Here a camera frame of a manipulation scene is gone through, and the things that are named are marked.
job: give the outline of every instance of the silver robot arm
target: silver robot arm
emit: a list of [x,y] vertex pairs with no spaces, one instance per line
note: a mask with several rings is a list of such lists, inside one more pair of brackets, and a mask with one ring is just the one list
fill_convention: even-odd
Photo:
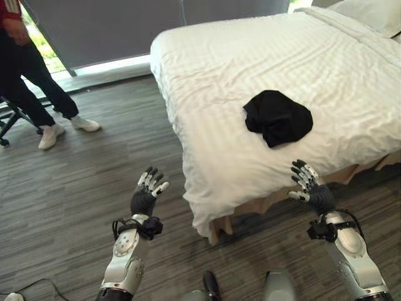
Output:
[[[376,264],[369,257],[362,229],[356,217],[345,210],[335,209],[335,199],[318,173],[301,160],[293,162],[293,180],[302,191],[290,191],[289,197],[310,204],[319,214],[311,222],[311,239],[326,240],[326,249],[335,262],[339,276],[344,280],[355,300],[393,300]],[[345,221],[342,213],[354,221]]]
[[[328,213],[326,224],[343,224],[341,213]],[[340,278],[344,281],[355,300],[369,300],[370,297],[382,296],[381,300],[391,300],[388,287],[376,264],[369,257],[365,240],[353,228],[337,230],[337,239],[326,241],[326,249],[335,262]]]
[[157,169],[148,168],[140,177],[131,200],[131,219],[113,222],[115,242],[96,301],[131,301],[145,267],[148,240],[162,232],[162,223],[152,217],[157,197],[169,183],[157,185],[163,178]]

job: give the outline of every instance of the bed frame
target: bed frame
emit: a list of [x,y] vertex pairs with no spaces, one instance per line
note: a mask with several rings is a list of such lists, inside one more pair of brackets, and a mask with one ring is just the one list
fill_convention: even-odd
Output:
[[[347,168],[344,168],[340,171],[337,171],[329,176],[325,176],[326,182],[337,182],[340,184],[348,184],[355,174],[364,171],[366,169],[374,168],[376,171],[381,170],[386,165],[396,164],[401,162],[401,150],[393,152],[381,159],[374,160],[371,163],[364,165],[352,165]],[[219,241],[219,237],[221,231],[232,235],[232,225],[231,219],[235,216],[239,216],[246,213],[259,213],[264,214],[271,205],[282,201],[284,199],[288,199],[287,192],[291,190],[291,188],[284,188],[275,193],[270,194],[266,198],[258,198],[250,200],[238,207],[235,208],[234,213],[232,215],[223,216],[221,218],[217,218],[212,220],[209,225],[212,232],[212,235],[209,237],[209,243],[211,245],[215,245]]]

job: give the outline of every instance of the mattress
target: mattress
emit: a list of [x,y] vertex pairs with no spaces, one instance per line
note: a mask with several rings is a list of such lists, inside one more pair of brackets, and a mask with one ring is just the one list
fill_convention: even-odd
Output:
[[[183,148],[193,227],[291,181],[291,161],[322,175],[401,149],[401,45],[336,12],[308,8],[172,29],[151,47],[151,69]],[[314,126],[270,149],[242,108],[263,90],[305,107]]]

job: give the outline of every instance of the black garment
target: black garment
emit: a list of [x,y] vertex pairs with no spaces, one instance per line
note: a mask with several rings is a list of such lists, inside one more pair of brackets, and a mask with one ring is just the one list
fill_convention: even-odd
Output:
[[52,116],[29,91],[21,75],[40,87],[65,118],[71,119],[78,114],[75,102],[52,79],[35,45],[30,42],[18,46],[5,30],[0,29],[0,95],[24,110],[35,125],[55,124]]
[[269,147],[298,141],[313,126],[311,112],[278,91],[261,92],[244,109],[246,127],[262,133]]

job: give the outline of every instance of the white sneaker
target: white sneaker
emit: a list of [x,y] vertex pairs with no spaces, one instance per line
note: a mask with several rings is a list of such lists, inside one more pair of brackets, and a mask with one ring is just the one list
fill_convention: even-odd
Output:
[[19,293],[10,293],[4,301],[24,301],[24,297]]
[[84,119],[79,115],[71,118],[71,125],[74,129],[83,129],[87,132],[96,132],[98,129],[100,129],[100,125],[97,122]]
[[42,139],[39,142],[40,149],[49,149],[56,144],[57,136],[65,132],[65,129],[60,124],[54,124],[51,127],[44,125]]

